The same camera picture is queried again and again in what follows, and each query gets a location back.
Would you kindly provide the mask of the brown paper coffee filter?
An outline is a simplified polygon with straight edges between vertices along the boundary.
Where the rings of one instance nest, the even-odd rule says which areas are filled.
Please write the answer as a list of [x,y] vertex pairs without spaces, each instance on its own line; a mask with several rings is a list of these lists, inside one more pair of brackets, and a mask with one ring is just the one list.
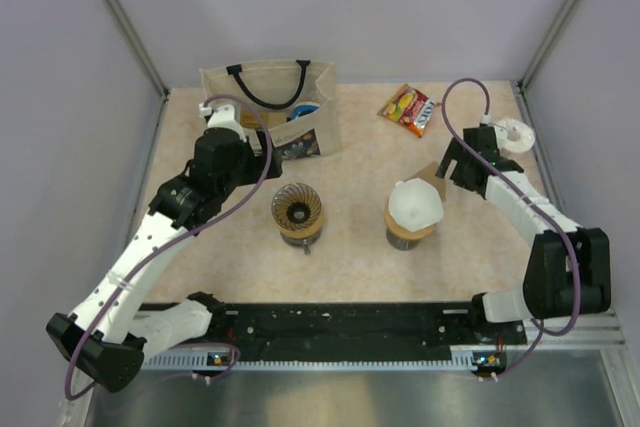
[[439,163],[437,161],[433,161],[416,172],[414,177],[432,185],[437,190],[440,199],[445,202],[447,200],[446,180],[437,175],[438,170]]

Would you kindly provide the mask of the grey glass dripper cone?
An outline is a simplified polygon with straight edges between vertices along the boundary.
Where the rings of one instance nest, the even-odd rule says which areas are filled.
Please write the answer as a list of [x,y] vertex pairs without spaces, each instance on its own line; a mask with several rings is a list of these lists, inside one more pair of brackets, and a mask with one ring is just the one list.
[[317,224],[323,214],[319,194],[304,183],[290,183],[280,188],[271,202],[271,214],[277,226],[300,232]]

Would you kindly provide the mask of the white paper coffee filter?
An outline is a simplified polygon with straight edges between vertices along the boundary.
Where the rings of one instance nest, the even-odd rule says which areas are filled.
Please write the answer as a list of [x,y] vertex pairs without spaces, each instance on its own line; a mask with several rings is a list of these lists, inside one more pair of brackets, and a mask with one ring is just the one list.
[[388,210],[391,218],[409,232],[431,227],[444,217],[439,192],[420,178],[397,182],[389,196]]

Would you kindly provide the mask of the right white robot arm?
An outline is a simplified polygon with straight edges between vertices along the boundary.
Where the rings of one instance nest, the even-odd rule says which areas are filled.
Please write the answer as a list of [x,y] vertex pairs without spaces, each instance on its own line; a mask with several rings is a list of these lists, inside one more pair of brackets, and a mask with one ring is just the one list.
[[585,228],[536,191],[524,169],[501,155],[493,127],[480,125],[454,137],[436,176],[497,207],[531,248],[523,283],[472,298],[469,335],[487,343],[506,322],[597,314],[611,306],[610,241],[600,228]]

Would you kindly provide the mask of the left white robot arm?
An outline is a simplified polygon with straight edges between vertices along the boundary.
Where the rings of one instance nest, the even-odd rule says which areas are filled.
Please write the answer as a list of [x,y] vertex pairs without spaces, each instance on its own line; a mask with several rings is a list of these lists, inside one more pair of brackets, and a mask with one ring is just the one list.
[[68,362],[64,395],[69,401],[97,385],[118,392],[154,356],[191,339],[216,343],[226,334],[225,317],[202,293],[146,318],[137,315],[161,274],[194,237],[238,211],[265,180],[282,174],[266,121],[255,132],[258,151],[241,125],[242,112],[258,116],[257,106],[220,94],[207,98],[199,111],[206,129],[192,159],[159,187],[138,230],[99,284],[70,313],[56,313],[47,323],[47,334]]

